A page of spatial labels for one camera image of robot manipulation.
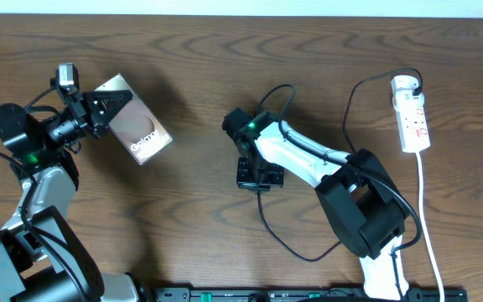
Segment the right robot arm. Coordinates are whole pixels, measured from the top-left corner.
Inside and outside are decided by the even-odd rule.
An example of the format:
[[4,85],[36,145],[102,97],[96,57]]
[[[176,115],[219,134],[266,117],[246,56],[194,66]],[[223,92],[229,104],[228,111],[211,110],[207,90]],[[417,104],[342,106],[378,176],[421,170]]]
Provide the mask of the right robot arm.
[[262,196],[283,186],[286,171],[298,176],[314,189],[339,242],[360,259],[365,294],[405,299],[400,252],[408,246],[405,221],[417,215],[373,153],[327,148],[270,112],[251,116],[236,108],[221,127],[240,154],[239,188]]

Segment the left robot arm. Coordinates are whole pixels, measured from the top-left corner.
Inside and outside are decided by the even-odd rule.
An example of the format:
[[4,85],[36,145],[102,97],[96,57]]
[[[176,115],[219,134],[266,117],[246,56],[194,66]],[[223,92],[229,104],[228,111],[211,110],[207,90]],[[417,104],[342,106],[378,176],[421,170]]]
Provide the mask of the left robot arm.
[[132,93],[58,91],[65,110],[0,106],[0,139],[23,196],[0,231],[2,301],[149,301],[130,274],[101,273],[65,216],[79,187],[72,145],[97,138]]

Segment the white power strip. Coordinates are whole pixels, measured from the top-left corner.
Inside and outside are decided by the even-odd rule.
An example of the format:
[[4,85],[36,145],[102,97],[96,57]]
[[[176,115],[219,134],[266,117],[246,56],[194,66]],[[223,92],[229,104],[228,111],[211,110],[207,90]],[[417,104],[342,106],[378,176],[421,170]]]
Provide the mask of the white power strip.
[[420,153],[430,147],[428,125],[423,108],[425,97],[418,92],[419,80],[410,75],[396,75],[391,80],[392,106],[404,153]]

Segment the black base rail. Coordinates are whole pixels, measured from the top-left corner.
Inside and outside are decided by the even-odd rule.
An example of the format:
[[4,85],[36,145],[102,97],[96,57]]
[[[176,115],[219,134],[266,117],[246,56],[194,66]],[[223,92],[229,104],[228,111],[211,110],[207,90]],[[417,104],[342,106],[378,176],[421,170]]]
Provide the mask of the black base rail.
[[[294,302],[294,301],[383,301],[369,298],[360,288],[330,289],[188,289],[158,288],[156,301],[163,302]],[[444,301],[467,302],[463,289],[446,289]],[[403,300],[412,302],[439,301],[436,290],[411,288]]]

